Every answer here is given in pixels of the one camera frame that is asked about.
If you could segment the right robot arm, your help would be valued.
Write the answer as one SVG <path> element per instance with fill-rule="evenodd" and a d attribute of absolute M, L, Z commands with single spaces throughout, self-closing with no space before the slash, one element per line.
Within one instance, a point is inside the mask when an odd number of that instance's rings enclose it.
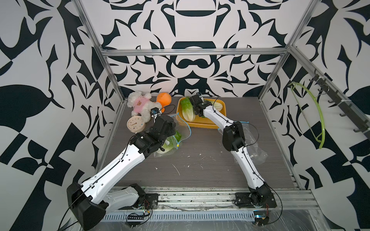
<path fill-rule="evenodd" d="M 210 119 L 223 132 L 222 144 L 231 152 L 241 167 L 248 183 L 248 193 L 236 193 L 235 205 L 239 208 L 275 208 L 277 202 L 271 187 L 259 174 L 247 152 L 246 138 L 240 121 L 233 121 L 218 112 L 213 104 L 199 94 L 191 96 L 190 102 L 196 115 Z"/>

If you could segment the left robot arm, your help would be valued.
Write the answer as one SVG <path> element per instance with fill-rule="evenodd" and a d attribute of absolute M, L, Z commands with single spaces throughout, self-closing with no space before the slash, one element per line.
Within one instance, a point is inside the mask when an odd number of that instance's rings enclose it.
<path fill-rule="evenodd" d="M 95 227 L 107 213 L 143 204 L 145 193 L 136 184 L 115 193 L 110 190 L 131 169 L 157 152 L 168 137 L 175 135 L 175 128 L 172 117 L 156 116 L 152 127 L 133 135 L 125 149 L 101 171 L 83 183 L 73 182 L 67 188 L 68 209 L 85 231 Z"/>

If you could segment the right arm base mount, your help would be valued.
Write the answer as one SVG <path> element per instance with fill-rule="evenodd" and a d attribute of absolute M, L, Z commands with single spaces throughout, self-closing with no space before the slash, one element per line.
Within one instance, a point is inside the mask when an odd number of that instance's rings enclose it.
<path fill-rule="evenodd" d="M 234 204 L 239 208 L 276 208 L 274 195 L 258 195 L 257 193 L 235 193 Z"/>

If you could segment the yellow plastic tray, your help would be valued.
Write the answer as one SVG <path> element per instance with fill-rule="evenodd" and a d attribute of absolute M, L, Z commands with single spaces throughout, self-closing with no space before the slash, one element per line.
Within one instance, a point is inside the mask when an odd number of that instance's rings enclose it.
<path fill-rule="evenodd" d="M 199 117 L 199 116 L 196 116 L 195 117 L 195 120 L 192 121 L 192 122 L 189 122 L 189 121 L 186 121 L 183 117 L 183 114 L 182 114 L 182 105 L 181 105 L 181 102 L 185 99 L 186 97 L 182 97 L 179 99 L 178 101 L 178 105 L 177 105 L 177 111 L 175 113 L 175 117 L 176 117 L 176 120 L 179 122 L 180 125 L 182 126 L 185 126 L 187 123 L 190 127 L 192 128 L 203 128 L 203 129 L 218 129 L 219 127 L 214 124 L 210 119 L 208 118 L 205 118 L 205 117 Z M 205 100 L 208 100 L 210 102 L 214 102 L 215 99 L 205 99 Z M 221 109 L 220 113 L 224 116 L 226 116 L 226 105 L 225 105 L 225 102 L 218 99 L 217 100 L 218 103 L 220 103 L 223 108 Z"/>

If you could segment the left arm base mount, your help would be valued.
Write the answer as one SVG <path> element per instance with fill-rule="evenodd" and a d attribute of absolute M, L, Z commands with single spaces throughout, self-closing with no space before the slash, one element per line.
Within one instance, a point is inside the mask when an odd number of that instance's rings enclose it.
<path fill-rule="evenodd" d="M 119 210 L 128 209 L 155 209 L 158 206 L 159 194 L 157 193 L 147 193 L 145 195 L 140 195 L 138 200 L 132 206 L 121 207 Z"/>

